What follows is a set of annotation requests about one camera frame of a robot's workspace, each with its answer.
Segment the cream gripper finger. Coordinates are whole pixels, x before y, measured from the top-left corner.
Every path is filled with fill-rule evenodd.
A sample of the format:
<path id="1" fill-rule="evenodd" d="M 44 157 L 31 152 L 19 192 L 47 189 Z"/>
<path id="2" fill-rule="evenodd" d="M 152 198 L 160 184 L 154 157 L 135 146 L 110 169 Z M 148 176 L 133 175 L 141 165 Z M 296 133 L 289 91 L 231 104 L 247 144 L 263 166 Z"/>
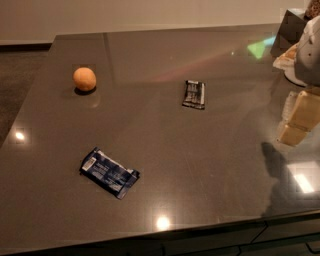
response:
<path id="1" fill-rule="evenodd" d="M 287 125 L 310 132 L 320 122 L 320 96 L 310 91 L 291 92 L 293 106 L 289 110 Z"/>
<path id="2" fill-rule="evenodd" d="M 307 134 L 306 128 L 281 122 L 278 127 L 277 140 L 288 146 L 296 146 L 303 141 Z"/>

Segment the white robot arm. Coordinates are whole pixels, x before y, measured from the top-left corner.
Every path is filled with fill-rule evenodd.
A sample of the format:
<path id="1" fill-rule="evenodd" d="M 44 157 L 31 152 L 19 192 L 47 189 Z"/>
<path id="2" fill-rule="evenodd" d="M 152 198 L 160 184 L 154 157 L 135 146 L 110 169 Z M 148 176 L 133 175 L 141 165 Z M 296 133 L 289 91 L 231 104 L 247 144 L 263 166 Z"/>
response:
<path id="1" fill-rule="evenodd" d="M 277 57 L 273 66 L 305 87 L 289 93 L 279 125 L 278 141 L 296 146 L 320 123 L 320 16 L 307 22 L 299 42 Z"/>

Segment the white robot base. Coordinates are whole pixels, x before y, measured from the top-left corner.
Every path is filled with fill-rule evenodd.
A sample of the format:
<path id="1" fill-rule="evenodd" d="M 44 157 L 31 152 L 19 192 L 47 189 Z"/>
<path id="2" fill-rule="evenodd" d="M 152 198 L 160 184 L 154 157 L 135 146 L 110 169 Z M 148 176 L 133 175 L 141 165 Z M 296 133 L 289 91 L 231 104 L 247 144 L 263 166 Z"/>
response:
<path id="1" fill-rule="evenodd" d="M 298 79 L 295 75 L 295 70 L 293 68 L 289 68 L 284 71 L 285 77 L 292 82 L 293 84 L 301 87 L 306 87 L 307 84 L 303 82 L 302 80 Z"/>

